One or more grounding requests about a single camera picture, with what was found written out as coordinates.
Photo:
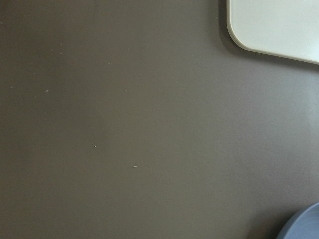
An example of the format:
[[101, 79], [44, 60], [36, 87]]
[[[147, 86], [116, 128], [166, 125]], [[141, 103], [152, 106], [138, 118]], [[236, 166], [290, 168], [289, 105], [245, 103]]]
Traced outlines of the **cream rabbit tray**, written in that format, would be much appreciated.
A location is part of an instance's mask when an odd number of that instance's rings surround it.
[[319, 62], [317, 0], [228, 0], [227, 30], [247, 51]]

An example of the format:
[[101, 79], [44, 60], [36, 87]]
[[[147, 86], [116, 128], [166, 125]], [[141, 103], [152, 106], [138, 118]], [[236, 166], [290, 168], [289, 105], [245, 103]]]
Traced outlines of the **blue round plate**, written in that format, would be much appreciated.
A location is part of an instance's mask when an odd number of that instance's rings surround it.
[[319, 203], [295, 213], [280, 230], [277, 239], [318, 239]]

